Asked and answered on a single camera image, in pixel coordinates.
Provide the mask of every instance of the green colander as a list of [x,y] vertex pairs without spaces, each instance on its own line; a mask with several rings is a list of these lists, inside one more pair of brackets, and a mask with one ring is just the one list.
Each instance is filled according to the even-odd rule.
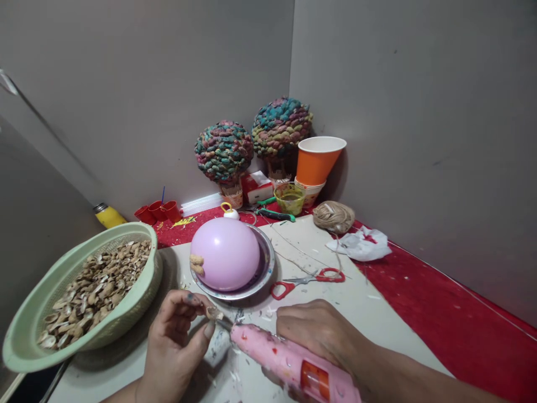
[[[138,280],[125,298],[92,331],[62,350],[44,350],[37,339],[45,330],[43,318],[82,271],[89,255],[113,252],[126,242],[151,241],[151,252]],[[78,351],[103,347],[123,336],[144,314],[157,294],[162,279],[162,260],[157,251],[157,234],[143,223],[110,228],[63,255],[45,274],[17,311],[3,346],[5,365],[14,372],[34,372],[52,367]]]

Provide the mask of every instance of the small red cup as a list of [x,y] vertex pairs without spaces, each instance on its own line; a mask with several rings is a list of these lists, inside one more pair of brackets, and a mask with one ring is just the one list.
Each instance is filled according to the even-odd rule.
[[147,206],[141,207],[138,210],[136,210],[136,213],[134,213],[137,219],[140,221],[153,225],[155,222],[157,222],[157,219],[155,216],[148,210]]
[[166,221],[168,217],[164,214],[164,211],[161,210],[162,202],[160,200],[155,201],[149,205],[149,212],[152,213],[157,221]]
[[166,217],[168,217],[171,222],[176,223],[181,220],[181,212],[179,211],[175,200],[164,203],[161,209],[164,210]]

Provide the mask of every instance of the orange paper cup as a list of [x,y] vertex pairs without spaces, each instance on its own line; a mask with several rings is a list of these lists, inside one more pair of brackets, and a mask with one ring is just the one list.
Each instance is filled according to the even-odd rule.
[[319,186],[326,178],[347,142],[337,137],[310,137],[298,143],[296,180],[307,186]]

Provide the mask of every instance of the hand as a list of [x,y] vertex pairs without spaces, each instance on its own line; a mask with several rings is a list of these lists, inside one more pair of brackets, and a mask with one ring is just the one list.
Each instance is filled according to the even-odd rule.
[[201,327],[188,342],[191,322],[214,306],[206,296],[172,290],[149,329],[144,376],[136,389],[136,403],[177,403],[209,347],[214,322]]
[[351,364],[345,357],[350,348],[359,354],[376,348],[323,299],[279,308],[276,331],[348,372]]

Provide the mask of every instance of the yellow paper scrap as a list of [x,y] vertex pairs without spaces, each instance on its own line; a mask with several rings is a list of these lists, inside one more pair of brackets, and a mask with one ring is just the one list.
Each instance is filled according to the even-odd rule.
[[195,222],[195,221],[196,221],[196,217],[183,218],[182,220],[177,221],[174,225],[172,225],[172,228],[177,227],[179,225],[187,225],[187,224],[190,224],[191,222]]

